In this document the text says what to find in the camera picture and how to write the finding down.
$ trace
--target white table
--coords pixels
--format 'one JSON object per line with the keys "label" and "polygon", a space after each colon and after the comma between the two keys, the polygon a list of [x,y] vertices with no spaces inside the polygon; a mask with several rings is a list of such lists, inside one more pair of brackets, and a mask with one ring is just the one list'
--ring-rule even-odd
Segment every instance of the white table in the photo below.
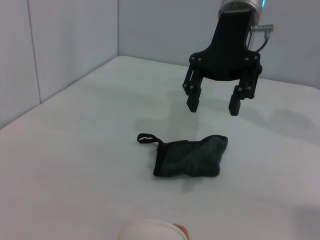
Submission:
{"label": "white table", "polygon": [[[187,68],[117,57],[0,131],[1,240],[116,240],[134,219],[185,225],[193,240],[320,239],[320,91],[205,79],[197,113]],[[217,178],[153,177],[156,146],[229,138]]]}

